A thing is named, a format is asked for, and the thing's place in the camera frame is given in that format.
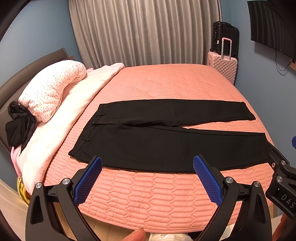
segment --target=black suitcase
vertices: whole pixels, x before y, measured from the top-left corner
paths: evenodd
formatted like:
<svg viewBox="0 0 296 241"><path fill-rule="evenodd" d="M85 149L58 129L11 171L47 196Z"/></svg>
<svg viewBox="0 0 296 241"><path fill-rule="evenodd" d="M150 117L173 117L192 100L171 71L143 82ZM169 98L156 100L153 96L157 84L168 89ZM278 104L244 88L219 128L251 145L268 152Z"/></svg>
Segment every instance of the black suitcase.
<svg viewBox="0 0 296 241"><path fill-rule="evenodd" d="M221 55L222 38L228 38L232 40L231 57L238 58L239 52L239 30L227 22L214 22L213 23L213 35L212 35L212 48L211 52L215 52ZM230 42L224 42L224 55L229 55Z"/></svg>

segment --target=pillow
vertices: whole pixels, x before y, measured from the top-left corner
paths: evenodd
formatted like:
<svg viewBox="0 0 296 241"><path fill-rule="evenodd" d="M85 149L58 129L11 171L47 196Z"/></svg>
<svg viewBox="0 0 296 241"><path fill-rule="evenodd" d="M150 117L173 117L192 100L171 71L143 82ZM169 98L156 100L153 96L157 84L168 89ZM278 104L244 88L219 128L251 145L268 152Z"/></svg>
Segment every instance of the pillow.
<svg viewBox="0 0 296 241"><path fill-rule="evenodd" d="M86 75L83 63L63 60L47 66L30 81L18 101L37 121L48 122L59 108L65 87Z"/></svg>

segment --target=bed frame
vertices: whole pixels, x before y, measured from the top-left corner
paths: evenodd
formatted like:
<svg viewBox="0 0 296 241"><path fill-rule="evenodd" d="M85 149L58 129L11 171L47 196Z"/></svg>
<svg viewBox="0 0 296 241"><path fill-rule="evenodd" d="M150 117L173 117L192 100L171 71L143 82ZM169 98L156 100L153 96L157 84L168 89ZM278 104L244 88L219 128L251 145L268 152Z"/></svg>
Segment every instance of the bed frame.
<svg viewBox="0 0 296 241"><path fill-rule="evenodd" d="M38 72L51 64L67 59L70 58L66 50L59 49L27 65L0 87L0 146L8 153L10 153L11 147L7 143L5 124L12 120L7 111L9 103L18 101L25 87Z"/></svg>

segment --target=white comforter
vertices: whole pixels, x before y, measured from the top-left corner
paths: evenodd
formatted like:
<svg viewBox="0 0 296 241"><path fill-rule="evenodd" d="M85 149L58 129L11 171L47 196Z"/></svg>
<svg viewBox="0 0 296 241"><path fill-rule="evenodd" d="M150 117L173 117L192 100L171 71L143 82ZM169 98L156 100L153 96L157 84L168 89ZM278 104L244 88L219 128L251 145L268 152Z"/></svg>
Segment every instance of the white comforter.
<svg viewBox="0 0 296 241"><path fill-rule="evenodd" d="M48 122L38 124L21 154L19 154L20 148L18 149L16 164L22 173L28 193L32 194L35 184L43 181L53 155L86 106L122 68L124 68L123 63L105 65L87 73L80 82L68 85L54 116Z"/></svg>

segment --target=black pants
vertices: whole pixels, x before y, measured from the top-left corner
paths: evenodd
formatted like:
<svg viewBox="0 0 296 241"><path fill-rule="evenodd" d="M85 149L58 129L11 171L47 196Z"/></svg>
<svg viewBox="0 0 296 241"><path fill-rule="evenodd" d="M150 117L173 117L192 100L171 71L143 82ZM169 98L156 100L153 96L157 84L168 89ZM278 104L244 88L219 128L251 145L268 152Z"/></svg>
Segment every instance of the black pants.
<svg viewBox="0 0 296 241"><path fill-rule="evenodd" d="M265 133L186 129L180 125L254 120L243 102L134 100L101 104L69 155L89 162L147 172L194 173L193 158L229 170L265 162Z"/></svg>

